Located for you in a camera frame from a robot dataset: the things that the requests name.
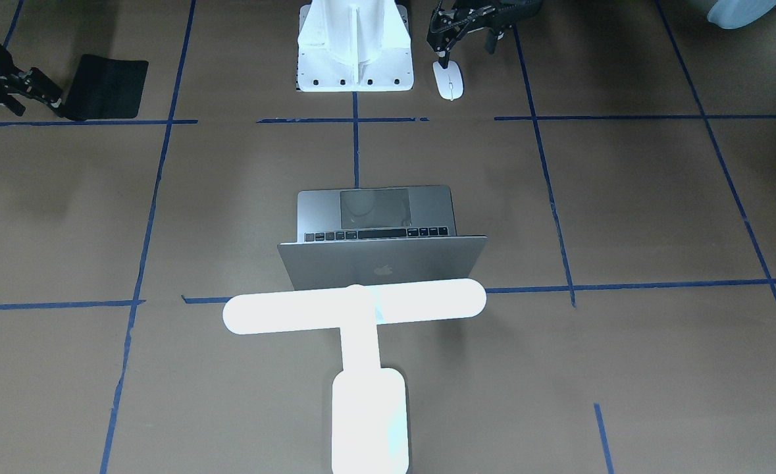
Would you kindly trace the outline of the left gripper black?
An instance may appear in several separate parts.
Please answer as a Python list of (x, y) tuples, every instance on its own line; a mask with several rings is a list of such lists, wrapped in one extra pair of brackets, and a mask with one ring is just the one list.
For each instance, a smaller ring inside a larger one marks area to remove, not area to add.
[(535, 16), (542, 6), (542, 1), (453, 1), (445, 9), (439, 3), (432, 13), (427, 43), (438, 55), (438, 64), (446, 70), (457, 31), (487, 28), (484, 50), (492, 56), (508, 27)]

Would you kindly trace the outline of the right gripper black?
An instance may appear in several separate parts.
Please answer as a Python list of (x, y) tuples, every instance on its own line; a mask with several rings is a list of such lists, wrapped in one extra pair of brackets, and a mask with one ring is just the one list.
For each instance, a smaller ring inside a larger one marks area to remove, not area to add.
[(22, 77), (23, 74), (14, 65), (11, 55), (5, 51), (0, 54), (0, 105), (5, 106), (15, 116), (23, 117), (26, 108), (14, 97), (32, 96), (33, 100), (41, 102), (57, 117), (63, 118), (63, 90), (59, 85), (36, 67), (32, 67), (27, 72), (27, 84)]

